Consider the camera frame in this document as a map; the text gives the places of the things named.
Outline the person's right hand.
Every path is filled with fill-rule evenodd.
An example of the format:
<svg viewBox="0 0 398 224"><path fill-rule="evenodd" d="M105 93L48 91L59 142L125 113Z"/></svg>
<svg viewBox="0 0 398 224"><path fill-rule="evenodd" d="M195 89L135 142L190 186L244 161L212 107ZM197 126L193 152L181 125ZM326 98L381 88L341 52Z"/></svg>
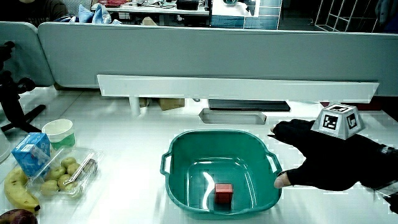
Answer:
<svg viewBox="0 0 398 224"><path fill-rule="evenodd" d="M275 188L307 185L342 191L357 182L376 180L373 172L384 146L360 135L363 128L358 109L339 104L323 108L314 121L277 123L271 137L297 148L305 160L297 168L281 172Z"/></svg>

